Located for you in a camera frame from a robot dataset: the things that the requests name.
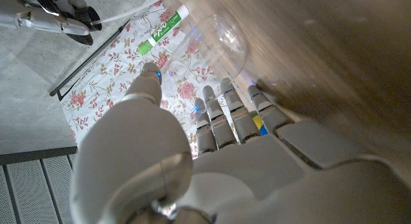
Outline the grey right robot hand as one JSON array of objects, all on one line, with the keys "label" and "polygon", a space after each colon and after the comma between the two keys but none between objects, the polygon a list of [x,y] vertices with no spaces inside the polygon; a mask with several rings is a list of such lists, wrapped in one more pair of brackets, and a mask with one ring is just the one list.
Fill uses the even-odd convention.
[{"label": "grey right robot hand", "polygon": [[80,20],[85,0],[1,0],[1,26],[86,36],[90,29]]}]

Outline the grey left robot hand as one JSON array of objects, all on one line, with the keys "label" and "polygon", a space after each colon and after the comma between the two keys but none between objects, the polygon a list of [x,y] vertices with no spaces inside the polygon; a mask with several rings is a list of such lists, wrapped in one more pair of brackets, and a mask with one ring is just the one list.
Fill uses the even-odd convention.
[{"label": "grey left robot hand", "polygon": [[410,184],[387,163],[301,121],[194,159],[160,107],[161,72],[143,66],[89,130],[73,166],[75,223],[409,223]]}]

